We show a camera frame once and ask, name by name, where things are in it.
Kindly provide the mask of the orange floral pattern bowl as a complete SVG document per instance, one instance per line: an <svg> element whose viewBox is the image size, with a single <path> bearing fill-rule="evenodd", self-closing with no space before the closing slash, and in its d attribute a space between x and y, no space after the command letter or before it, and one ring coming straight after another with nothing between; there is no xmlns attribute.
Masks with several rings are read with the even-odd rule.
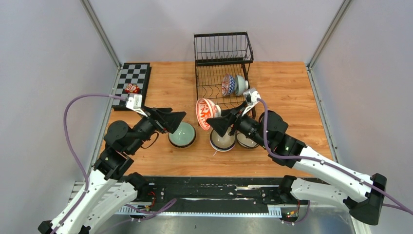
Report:
<svg viewBox="0 0 413 234"><path fill-rule="evenodd" d="M210 125L207 123L207 119L220 117L222 114L220 106L207 98L200 98L197 100L195 111L198 123L205 131L208 131L210 129Z"/></svg>

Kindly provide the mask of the beige interior bowl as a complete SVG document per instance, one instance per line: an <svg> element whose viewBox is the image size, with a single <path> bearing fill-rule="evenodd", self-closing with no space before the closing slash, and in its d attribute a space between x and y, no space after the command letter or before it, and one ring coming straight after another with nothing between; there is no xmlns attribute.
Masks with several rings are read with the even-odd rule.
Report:
<svg viewBox="0 0 413 234"><path fill-rule="evenodd" d="M224 136L219 136L215 130L212 130L212 132L209 135L210 142L212 141L215 145L221 148L229 147L233 143L236 143L235 135L229 134L231 130L232 128L228 127Z"/></svg>

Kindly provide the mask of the teal dashed pattern bowl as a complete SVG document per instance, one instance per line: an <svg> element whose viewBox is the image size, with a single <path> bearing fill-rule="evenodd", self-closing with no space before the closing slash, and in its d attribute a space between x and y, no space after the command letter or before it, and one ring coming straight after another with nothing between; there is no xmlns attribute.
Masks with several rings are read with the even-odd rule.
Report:
<svg viewBox="0 0 413 234"><path fill-rule="evenodd" d="M243 92L245 92L248 89L248 81L240 75L237 75L235 77L236 81L236 89L235 89L235 94L236 96L241 96Z"/></svg>

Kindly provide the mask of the orange geometric pattern bowl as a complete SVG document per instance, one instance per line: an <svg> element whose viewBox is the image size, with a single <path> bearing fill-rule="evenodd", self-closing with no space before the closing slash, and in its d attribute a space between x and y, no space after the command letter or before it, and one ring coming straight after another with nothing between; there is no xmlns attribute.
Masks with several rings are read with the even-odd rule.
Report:
<svg viewBox="0 0 413 234"><path fill-rule="evenodd" d="M231 95L236 88L236 81L232 75L225 74L222 80L222 95L229 96Z"/></svg>

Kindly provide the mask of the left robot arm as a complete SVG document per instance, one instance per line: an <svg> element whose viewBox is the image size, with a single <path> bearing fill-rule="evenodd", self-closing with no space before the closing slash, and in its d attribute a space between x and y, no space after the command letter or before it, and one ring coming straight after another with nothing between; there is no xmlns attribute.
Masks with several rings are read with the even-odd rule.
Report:
<svg viewBox="0 0 413 234"><path fill-rule="evenodd" d="M110 196L103 195L133 164L130 158L154 133L174 133L186 116L185 111L143 106L142 118L131 128L126 122L113 122L104 136L105 149L90 172L88 181L68 206L53 220L43 221L42 234L94 234L121 207L149 196L149 183L139 173L126 177Z"/></svg>

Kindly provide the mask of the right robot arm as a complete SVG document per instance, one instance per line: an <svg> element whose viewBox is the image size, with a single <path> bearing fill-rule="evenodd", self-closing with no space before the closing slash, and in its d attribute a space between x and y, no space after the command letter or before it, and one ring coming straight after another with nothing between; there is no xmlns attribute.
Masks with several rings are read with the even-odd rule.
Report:
<svg viewBox="0 0 413 234"><path fill-rule="evenodd" d="M313 150L304 142L286 134L288 124L273 111L262 113L258 120L242 115L245 105L223 111L222 117L206 122L221 137L228 129L244 134L248 139L271 150L272 161L288 168L305 171L322 183L285 175L274 192L281 203L315 201L348 211L356 220L377 225L381 214L387 179L376 173L366 175L348 169Z"/></svg>

